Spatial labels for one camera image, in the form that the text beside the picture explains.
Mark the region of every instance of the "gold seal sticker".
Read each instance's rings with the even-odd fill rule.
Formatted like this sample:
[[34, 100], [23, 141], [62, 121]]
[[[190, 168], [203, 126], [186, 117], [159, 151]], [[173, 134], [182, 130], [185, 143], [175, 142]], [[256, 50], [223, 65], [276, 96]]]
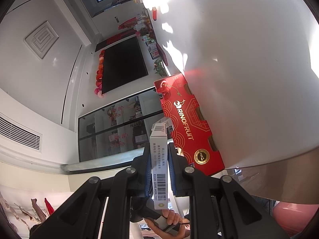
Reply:
[[199, 149], [195, 152], [194, 159], [198, 164], [205, 164], [209, 161], [209, 152], [205, 149]]

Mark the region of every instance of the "barcode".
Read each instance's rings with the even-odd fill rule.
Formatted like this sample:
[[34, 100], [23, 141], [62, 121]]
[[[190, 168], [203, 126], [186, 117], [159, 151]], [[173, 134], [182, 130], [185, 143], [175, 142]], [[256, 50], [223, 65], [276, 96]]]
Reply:
[[161, 131], [161, 132], [164, 132], [164, 126], [162, 126], [162, 125], [156, 125], [155, 127], [154, 127], [154, 131]]
[[166, 174], [157, 174], [156, 180], [158, 200], [166, 200]]

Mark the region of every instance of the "glass partition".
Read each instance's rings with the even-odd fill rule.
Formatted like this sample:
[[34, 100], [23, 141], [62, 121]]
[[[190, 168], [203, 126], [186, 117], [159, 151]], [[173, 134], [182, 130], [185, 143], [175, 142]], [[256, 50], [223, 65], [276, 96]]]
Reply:
[[164, 117], [159, 97], [151, 88], [80, 117], [80, 161], [144, 147], [152, 125]]

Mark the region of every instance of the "finger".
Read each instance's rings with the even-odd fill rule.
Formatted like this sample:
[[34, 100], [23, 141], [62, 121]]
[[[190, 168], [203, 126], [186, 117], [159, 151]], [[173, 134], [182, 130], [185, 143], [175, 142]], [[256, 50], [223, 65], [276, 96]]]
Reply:
[[185, 226], [181, 225], [175, 239], [183, 239], [183, 238], [185, 238]]
[[157, 226], [155, 226], [155, 224], [149, 220], [149, 219], [144, 219], [145, 220], [145, 223], [147, 224], [147, 226], [152, 229], [152, 231], [154, 233], [156, 233], [159, 237], [161, 238], [167, 238], [167, 233], [164, 232], [163, 230], [159, 229]]
[[174, 219], [173, 219], [173, 224], [176, 225], [179, 220], [181, 220], [181, 216], [177, 213], [175, 213]]
[[188, 237], [189, 235], [190, 235], [190, 230], [186, 229], [186, 227], [185, 227], [185, 237]]
[[169, 214], [169, 209], [162, 209], [162, 214], [164, 217], [168, 217], [168, 214]]
[[169, 225], [173, 224], [174, 217], [175, 217], [175, 212], [174, 212], [174, 210], [170, 209], [169, 214], [167, 216], [167, 224], [169, 224]]

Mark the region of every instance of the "white box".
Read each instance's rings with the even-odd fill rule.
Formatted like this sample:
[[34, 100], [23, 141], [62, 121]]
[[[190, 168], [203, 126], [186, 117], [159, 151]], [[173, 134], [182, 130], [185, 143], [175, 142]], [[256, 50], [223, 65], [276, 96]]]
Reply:
[[155, 123], [150, 136], [154, 208], [167, 209], [167, 133], [165, 123]]

